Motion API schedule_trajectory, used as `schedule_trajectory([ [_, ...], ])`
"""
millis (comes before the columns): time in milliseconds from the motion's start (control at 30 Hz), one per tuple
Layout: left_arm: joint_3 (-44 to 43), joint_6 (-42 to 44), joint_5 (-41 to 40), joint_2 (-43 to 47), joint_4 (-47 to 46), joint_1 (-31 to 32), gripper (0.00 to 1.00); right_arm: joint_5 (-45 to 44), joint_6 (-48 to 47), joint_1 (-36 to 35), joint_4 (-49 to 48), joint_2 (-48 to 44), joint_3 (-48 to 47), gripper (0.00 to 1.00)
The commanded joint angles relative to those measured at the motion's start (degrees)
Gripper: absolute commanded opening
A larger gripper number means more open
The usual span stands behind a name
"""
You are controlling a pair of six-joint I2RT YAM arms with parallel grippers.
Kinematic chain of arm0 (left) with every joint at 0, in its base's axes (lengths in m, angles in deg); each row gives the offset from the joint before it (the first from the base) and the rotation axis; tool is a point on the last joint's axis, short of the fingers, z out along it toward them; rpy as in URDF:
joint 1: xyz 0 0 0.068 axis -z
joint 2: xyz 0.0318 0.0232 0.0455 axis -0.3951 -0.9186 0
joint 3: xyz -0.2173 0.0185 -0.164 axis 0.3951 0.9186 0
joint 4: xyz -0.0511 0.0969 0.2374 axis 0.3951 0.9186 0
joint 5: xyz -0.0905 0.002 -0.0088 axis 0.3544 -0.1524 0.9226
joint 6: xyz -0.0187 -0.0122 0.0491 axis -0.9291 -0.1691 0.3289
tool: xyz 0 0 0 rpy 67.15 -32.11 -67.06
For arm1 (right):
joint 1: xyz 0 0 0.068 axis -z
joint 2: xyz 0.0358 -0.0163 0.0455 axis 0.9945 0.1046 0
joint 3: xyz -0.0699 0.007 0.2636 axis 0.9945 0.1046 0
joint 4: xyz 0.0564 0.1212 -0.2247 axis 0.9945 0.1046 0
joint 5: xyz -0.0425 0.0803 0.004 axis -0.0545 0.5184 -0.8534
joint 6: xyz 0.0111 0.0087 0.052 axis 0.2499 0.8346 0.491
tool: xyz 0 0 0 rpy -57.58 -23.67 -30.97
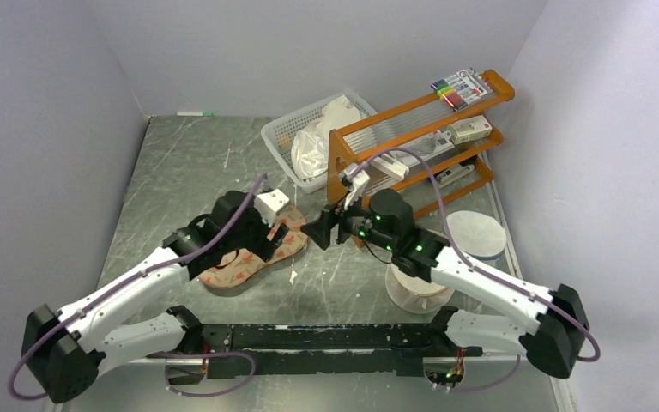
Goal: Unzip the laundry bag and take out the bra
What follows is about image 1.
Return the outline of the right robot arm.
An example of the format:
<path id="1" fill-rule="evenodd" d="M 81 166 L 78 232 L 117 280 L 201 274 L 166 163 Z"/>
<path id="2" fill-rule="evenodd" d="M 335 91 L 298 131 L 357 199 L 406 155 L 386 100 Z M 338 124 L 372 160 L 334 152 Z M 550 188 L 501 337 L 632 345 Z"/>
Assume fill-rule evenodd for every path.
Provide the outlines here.
<path id="1" fill-rule="evenodd" d="M 589 337 L 589 321 L 578 291 L 561 284 L 550 289 L 456 251 L 444 236 L 418 225 L 414 211 L 392 189 L 378 192 L 364 209 L 343 200 L 323 207 L 301 228 L 321 249 L 354 236 L 391 254 L 403 274 L 459 291 L 497 315 L 456 310 L 432 328 L 428 342 L 440 355 L 479 347 L 519 354 L 539 371 L 568 379 Z"/>

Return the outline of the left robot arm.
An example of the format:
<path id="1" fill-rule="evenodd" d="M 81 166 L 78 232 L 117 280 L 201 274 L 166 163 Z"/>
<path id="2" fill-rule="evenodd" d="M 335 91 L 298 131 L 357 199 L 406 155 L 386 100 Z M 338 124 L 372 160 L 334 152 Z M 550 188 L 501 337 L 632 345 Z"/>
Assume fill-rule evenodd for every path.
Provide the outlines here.
<path id="1" fill-rule="evenodd" d="M 112 369 L 154 354 L 190 357 L 208 350 L 203 324 L 185 306 L 173 306 L 137 324 L 127 319 L 163 292 L 216 268 L 235 251 L 269 261 L 287 235 L 280 221 L 289 198 L 279 189 L 229 191 L 213 209 L 176 229 L 131 270 L 90 295 L 27 317 L 21 364 L 54 403 L 81 395 Z"/>

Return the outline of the floral mesh laundry bag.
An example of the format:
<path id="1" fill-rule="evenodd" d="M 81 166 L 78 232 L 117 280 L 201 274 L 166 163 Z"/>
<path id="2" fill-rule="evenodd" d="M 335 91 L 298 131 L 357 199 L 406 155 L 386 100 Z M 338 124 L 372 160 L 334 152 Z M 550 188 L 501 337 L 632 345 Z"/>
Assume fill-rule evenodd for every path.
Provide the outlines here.
<path id="1" fill-rule="evenodd" d="M 258 271 L 291 258 L 305 249 L 308 237 L 300 231 L 304 224 L 306 224 L 304 214 L 291 205 L 279 215 L 278 221 L 269 231 L 268 239 L 272 239 L 281 225 L 288 228 L 280 246 L 268 262 L 264 262 L 246 249 L 241 249 L 225 255 L 217 268 L 205 270 L 197 279 L 204 286 L 215 289 L 229 289 L 241 285 Z"/>

